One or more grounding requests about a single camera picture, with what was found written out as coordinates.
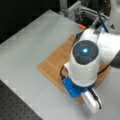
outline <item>black cable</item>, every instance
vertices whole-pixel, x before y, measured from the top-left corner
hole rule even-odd
[[[104,27],[105,31],[108,33],[108,30],[107,30],[107,28],[106,28],[106,26],[105,26],[105,24],[104,24],[104,22],[103,22],[103,20],[102,20],[102,18],[101,18],[100,12],[99,12],[98,0],[96,0],[96,9],[97,9],[97,13],[98,13],[100,22],[101,22],[102,26]]]
[[[108,67],[109,67],[109,65],[107,65],[103,70],[101,70],[100,72],[98,72],[98,75],[101,74],[101,73],[103,73],[105,70],[107,70]]]
[[[62,74],[62,71],[64,69],[64,66],[60,69],[60,77],[61,77],[61,80],[64,80],[66,77]]]

